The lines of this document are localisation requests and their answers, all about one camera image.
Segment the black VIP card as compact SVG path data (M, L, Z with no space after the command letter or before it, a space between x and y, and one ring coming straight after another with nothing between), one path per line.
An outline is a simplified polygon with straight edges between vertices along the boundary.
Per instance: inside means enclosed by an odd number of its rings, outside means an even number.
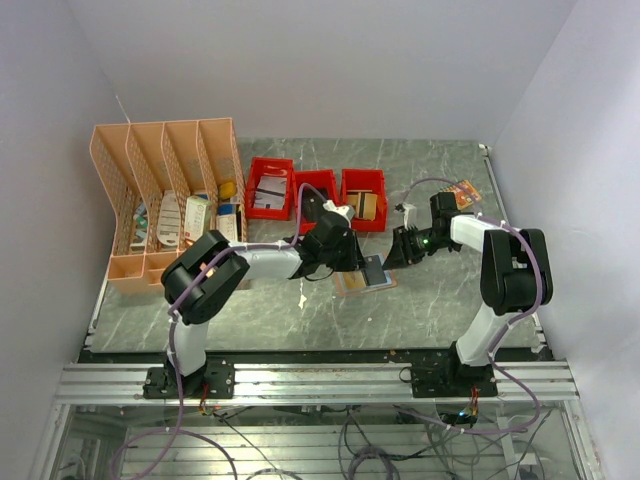
M365 257L366 266L362 270L367 287L376 287L388 283L387 275L383 269L383 262L379 254Z

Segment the gold VIP card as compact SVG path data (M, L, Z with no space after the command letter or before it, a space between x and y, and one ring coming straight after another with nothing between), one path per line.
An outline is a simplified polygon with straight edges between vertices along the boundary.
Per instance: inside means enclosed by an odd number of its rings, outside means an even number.
M367 286L366 279L361 271L344 272L342 279L345 292L359 291Z

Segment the brown leather card holder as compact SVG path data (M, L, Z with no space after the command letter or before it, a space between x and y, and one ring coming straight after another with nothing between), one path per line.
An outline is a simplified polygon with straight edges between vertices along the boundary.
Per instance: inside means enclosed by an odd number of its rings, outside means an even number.
M333 274L336 291L341 297L351 297L394 288L397 280L394 273L383 269L382 254L365 257L365 268L351 272Z

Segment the gold cards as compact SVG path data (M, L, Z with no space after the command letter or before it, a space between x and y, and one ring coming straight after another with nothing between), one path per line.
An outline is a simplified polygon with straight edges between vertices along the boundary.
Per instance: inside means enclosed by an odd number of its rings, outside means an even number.
M347 203L355 210L355 218L374 221L377 212L378 195L369 190L350 190L346 195Z

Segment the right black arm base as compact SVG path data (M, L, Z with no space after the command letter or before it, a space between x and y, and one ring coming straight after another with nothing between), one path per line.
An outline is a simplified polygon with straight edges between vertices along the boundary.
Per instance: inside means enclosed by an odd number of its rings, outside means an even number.
M414 398L495 397L498 389L490 365L471 367L456 355L437 352L402 367L399 380L408 384Z

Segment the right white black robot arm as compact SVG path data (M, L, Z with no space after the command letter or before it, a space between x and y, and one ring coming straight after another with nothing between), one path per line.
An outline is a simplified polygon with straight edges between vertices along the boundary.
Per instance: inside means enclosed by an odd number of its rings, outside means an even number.
M481 254L482 304L466 332L442 360L412 365L407 382L416 398L493 396L495 355L508 332L553 296L548 251L539 229L517 229L481 213L458 209L455 194L430 198L432 225L415 225L416 207L396 206L403 224L393 230L383 268L398 270L420 263L440 250L467 247Z

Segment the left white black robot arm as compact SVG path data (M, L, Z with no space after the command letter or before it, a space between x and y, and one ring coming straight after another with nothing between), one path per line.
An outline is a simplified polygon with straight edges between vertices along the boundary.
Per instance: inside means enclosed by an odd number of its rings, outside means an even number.
M161 274L169 344L164 367L148 374L145 396L192 397L208 386L231 397L232 376L207 366L208 322L245 281L309 280L321 267L331 274L363 268L352 216L348 207L327 210L304 235L272 243L231 242L217 230L203 234Z

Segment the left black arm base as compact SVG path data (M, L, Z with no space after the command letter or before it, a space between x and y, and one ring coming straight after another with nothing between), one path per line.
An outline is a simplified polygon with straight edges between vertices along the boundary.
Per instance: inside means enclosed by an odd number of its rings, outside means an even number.
M235 387L235 368L226 363L208 361L194 373L177 375L167 362L162 367L147 370L143 385L143 397L152 400L178 398L178 381L181 381L184 398L231 399Z

